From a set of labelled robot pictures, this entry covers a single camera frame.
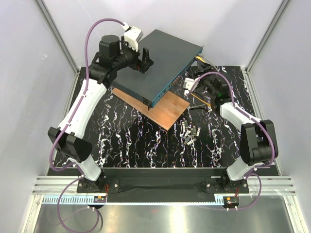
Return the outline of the teal network switch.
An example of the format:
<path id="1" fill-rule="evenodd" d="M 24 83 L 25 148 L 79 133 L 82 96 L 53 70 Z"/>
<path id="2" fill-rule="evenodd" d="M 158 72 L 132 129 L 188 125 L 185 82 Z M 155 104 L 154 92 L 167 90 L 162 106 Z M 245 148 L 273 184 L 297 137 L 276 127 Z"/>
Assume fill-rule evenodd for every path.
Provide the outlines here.
<path id="1" fill-rule="evenodd" d="M 190 68 L 203 47 L 158 29 L 144 37 L 139 45 L 149 50 L 154 64 L 144 74 L 129 67 L 121 69 L 112 86 L 153 108 L 174 80 Z"/>

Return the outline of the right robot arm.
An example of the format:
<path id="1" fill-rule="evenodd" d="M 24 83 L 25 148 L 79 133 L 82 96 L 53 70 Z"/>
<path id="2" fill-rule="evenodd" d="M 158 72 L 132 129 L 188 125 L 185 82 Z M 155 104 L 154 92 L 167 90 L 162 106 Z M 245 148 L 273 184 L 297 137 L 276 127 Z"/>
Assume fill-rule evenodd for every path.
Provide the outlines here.
<path id="1" fill-rule="evenodd" d="M 203 87 L 209 94 L 213 111 L 241 132 L 240 155 L 223 171 L 219 185 L 229 193 L 240 187 L 251 172 L 269 167 L 278 157 L 275 127 L 271 120 L 261 120 L 242 109 L 235 102 L 229 80 L 213 65 L 197 59 L 197 66 L 190 92 Z"/>

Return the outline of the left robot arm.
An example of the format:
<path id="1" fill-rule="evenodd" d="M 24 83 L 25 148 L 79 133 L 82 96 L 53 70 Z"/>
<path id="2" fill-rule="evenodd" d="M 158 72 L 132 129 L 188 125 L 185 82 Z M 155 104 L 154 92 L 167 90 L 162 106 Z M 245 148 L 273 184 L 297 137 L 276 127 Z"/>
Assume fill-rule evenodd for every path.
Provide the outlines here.
<path id="1" fill-rule="evenodd" d="M 91 63 L 86 64 L 86 77 L 80 92 L 63 121 L 57 128 L 50 127 L 48 136 L 56 150 L 76 165 L 84 184 L 92 191 L 105 187 L 104 172 L 96 165 L 92 144 L 83 139 L 89 119 L 99 100 L 117 77 L 117 72 L 129 67 L 145 73 L 153 61 L 148 49 L 138 49 L 140 38 L 105 35 L 99 42 L 99 51 Z"/>

